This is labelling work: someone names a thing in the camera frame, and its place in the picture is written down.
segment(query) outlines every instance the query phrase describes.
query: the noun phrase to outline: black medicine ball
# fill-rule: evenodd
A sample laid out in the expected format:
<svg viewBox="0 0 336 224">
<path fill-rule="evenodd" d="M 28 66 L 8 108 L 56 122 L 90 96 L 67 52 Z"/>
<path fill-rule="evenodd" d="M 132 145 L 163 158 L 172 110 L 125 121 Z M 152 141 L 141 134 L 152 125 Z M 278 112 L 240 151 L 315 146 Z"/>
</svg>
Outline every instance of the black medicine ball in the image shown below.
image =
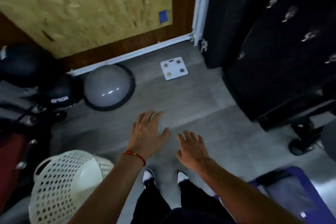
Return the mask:
<svg viewBox="0 0 336 224">
<path fill-rule="evenodd" d="M 69 108 L 83 98 L 83 83 L 69 74 L 39 87 L 39 100 L 51 109 Z"/>
<path fill-rule="evenodd" d="M 15 44 L 0 50 L 3 80 L 23 88 L 40 86 L 64 73 L 50 52 L 38 45 Z"/>
</svg>

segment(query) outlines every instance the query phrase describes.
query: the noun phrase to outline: white shoe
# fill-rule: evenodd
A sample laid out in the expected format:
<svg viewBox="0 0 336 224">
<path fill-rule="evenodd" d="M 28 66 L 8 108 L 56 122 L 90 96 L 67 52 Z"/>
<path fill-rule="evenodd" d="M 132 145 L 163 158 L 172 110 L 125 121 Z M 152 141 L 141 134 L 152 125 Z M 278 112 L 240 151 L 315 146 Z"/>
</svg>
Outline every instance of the white shoe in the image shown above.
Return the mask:
<svg viewBox="0 0 336 224">
<path fill-rule="evenodd" d="M 156 186 L 155 182 L 155 175 L 152 170 L 146 169 L 142 174 L 142 183 L 144 184 L 145 188 L 148 188 L 150 184 L 154 184 Z"/>
<path fill-rule="evenodd" d="M 180 184 L 183 181 L 189 181 L 189 177 L 186 175 L 185 172 L 178 170 L 176 172 L 176 182 L 177 184 Z"/>
</svg>

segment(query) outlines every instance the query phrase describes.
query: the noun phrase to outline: basket handle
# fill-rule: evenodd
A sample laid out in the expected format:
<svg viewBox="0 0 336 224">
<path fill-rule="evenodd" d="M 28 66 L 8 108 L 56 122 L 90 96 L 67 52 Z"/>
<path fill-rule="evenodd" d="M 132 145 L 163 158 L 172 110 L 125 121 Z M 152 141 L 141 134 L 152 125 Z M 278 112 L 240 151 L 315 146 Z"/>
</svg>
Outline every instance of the basket handle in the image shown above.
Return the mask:
<svg viewBox="0 0 336 224">
<path fill-rule="evenodd" d="M 51 157 L 49 157 L 49 158 L 46 158 L 44 161 L 42 161 L 41 163 L 39 163 L 39 165 L 36 167 L 36 169 L 35 169 L 35 171 L 34 171 L 34 176 L 33 176 L 34 183 L 36 183 L 36 179 L 37 179 L 37 177 L 39 176 L 39 175 L 37 175 L 36 173 L 37 173 L 37 171 L 40 169 L 40 167 L 41 167 L 42 165 L 44 165 L 46 162 L 51 161 L 54 157 L 56 157 L 56 156 L 51 156 Z"/>
</svg>

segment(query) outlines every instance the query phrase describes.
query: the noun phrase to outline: black pants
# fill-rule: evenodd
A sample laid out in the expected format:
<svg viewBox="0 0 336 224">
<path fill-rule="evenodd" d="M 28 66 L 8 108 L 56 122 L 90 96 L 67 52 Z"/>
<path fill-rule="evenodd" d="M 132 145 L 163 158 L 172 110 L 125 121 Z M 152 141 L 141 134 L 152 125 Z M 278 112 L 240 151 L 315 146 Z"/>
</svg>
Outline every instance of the black pants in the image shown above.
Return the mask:
<svg viewBox="0 0 336 224">
<path fill-rule="evenodd" d="M 182 208 L 208 212 L 225 220 L 230 220 L 230 223 L 233 221 L 220 201 L 209 196 L 192 182 L 183 181 L 180 188 Z M 159 224 L 170 211 L 169 205 L 161 196 L 158 188 L 149 186 L 141 193 L 136 203 L 131 224 Z"/>
</svg>

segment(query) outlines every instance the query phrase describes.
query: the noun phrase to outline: white laundry basket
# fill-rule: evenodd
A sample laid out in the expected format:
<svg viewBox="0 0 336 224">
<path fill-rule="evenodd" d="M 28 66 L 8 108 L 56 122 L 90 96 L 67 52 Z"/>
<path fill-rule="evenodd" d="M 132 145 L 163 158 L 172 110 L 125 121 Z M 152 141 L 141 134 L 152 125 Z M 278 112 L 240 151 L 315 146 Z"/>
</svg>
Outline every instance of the white laundry basket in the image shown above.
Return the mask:
<svg viewBox="0 0 336 224">
<path fill-rule="evenodd" d="M 67 223 L 112 168 L 111 161 L 80 150 L 44 160 L 34 174 L 29 204 L 31 224 Z"/>
</svg>

